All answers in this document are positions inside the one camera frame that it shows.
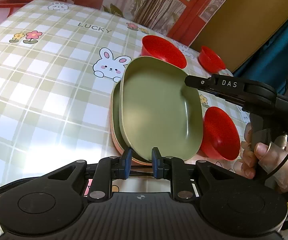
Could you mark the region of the right hand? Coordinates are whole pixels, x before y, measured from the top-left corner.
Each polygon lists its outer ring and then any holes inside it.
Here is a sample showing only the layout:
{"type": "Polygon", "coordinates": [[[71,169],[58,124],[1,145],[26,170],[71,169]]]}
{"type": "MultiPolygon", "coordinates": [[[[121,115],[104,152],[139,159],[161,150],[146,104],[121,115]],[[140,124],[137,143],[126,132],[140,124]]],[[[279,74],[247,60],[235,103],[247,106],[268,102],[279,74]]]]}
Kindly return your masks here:
{"type": "MultiPolygon", "coordinates": [[[[241,143],[243,152],[241,154],[241,158],[235,162],[234,170],[237,174],[245,178],[254,178],[256,175],[256,164],[260,164],[262,168],[265,168],[267,173],[272,172],[288,154],[288,143],[287,146],[282,149],[274,144],[267,146],[259,142],[256,144],[254,151],[252,151],[252,126],[250,123],[246,125],[244,139],[245,140],[241,143]]],[[[288,192],[288,160],[273,175],[273,178],[279,186],[280,192],[288,192]]]]}

